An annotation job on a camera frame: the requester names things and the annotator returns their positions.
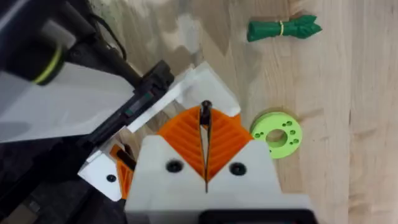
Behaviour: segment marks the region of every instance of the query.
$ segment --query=black screw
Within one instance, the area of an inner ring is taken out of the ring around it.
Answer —
[[[231,165],[229,165],[229,171],[233,175],[244,175],[246,173],[246,166],[243,165],[241,162],[234,162]]]
[[[106,176],[106,180],[112,183],[116,181],[116,177],[113,174],[110,174]]]
[[[182,170],[183,164],[178,160],[171,160],[166,164],[166,169],[172,173],[178,173]]]

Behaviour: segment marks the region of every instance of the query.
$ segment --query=wooden surface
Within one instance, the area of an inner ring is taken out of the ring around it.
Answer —
[[[301,148],[275,164],[283,191],[309,194],[322,223],[398,223],[398,1],[91,2],[138,70],[164,59],[178,74],[206,60],[238,97],[244,127],[268,108],[297,115]],[[321,33],[245,41],[250,19],[302,10]]]

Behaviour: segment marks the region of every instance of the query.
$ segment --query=yellow ring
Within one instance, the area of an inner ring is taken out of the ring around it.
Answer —
[[[280,34],[279,35],[283,35],[284,34],[284,29],[285,29],[285,25],[282,21],[279,21],[280,24]]]
[[[51,58],[49,65],[45,68],[45,70],[35,79],[33,80],[34,83],[39,84],[44,81],[50,73],[54,70],[55,66],[57,65],[58,61],[61,58],[62,47],[60,44],[57,44],[57,48],[55,49],[55,53]]]

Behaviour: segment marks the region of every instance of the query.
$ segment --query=green 3d printed part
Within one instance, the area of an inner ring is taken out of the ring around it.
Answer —
[[[299,123],[283,112],[270,112],[256,119],[250,132],[254,139],[268,143],[271,158],[281,159],[291,155],[301,144],[303,134]],[[279,132],[277,139],[270,138]]]
[[[315,23],[316,16],[305,15],[288,22],[259,22],[251,21],[248,26],[248,41],[276,37],[278,35],[293,36],[299,39],[306,39],[322,28]]]

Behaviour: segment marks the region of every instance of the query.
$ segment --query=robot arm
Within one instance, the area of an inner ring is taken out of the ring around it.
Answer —
[[[283,194],[267,144],[204,101],[145,138],[130,223],[317,223],[306,195]]]

